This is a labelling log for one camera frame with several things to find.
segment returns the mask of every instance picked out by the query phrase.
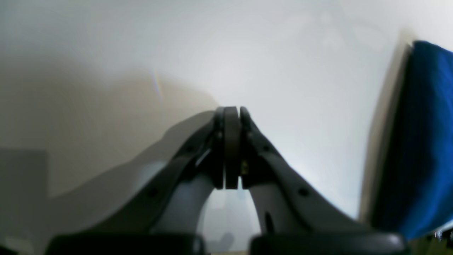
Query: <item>screw hole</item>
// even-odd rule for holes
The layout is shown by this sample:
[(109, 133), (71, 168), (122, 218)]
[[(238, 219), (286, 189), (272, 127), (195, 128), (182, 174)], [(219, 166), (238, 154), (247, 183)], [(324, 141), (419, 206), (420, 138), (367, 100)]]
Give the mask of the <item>screw hole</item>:
[(274, 233), (274, 223), (272, 221), (272, 217), (268, 212), (264, 214), (264, 222), (266, 223), (266, 230), (268, 234)]
[(308, 196), (310, 194), (310, 192), (306, 188), (300, 188), (298, 192), (301, 196)]
[(149, 196), (149, 197), (155, 197), (155, 196), (157, 196), (158, 193), (159, 193), (159, 191), (158, 191), (156, 188), (152, 188), (152, 189), (148, 192), (148, 196)]

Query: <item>white surface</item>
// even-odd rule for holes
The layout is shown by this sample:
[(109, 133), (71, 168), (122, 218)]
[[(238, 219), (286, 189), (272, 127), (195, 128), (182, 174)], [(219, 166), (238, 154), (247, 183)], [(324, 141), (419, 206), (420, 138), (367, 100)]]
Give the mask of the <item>white surface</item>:
[(0, 146), (47, 150), (55, 198), (185, 118), (244, 105), (357, 217), (391, 60), (414, 38), (453, 49), (452, 13), (447, 0), (4, 0)]

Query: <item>blue fabric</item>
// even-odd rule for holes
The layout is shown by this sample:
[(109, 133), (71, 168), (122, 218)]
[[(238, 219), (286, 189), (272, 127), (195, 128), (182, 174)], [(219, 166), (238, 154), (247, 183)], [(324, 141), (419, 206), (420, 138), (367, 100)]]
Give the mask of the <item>blue fabric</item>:
[(375, 227), (412, 239), (453, 219), (453, 53), (414, 42)]

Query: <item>white wall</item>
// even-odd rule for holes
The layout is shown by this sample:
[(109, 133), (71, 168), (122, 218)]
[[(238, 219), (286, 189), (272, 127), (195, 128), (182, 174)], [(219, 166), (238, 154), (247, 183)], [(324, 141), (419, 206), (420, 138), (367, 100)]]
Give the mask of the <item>white wall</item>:
[[(453, 49), (452, 13), (447, 0), (4, 0), (0, 147), (47, 151), (46, 196), (57, 199), (176, 123), (244, 105), (290, 165), (357, 218), (403, 45)], [(250, 205), (237, 196), (234, 208)], [(219, 197), (206, 239), (232, 233), (227, 248), (245, 249), (256, 220), (241, 229), (228, 223), (241, 215), (217, 219), (209, 208), (230, 205)], [(232, 229), (220, 232), (221, 221)]]

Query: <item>blue cloth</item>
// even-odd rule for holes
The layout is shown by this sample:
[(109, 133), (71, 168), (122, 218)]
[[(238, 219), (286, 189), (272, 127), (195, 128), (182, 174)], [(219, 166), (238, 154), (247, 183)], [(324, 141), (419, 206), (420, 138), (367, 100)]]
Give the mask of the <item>blue cloth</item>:
[(414, 42), (373, 226), (412, 239), (453, 219), (453, 53)]

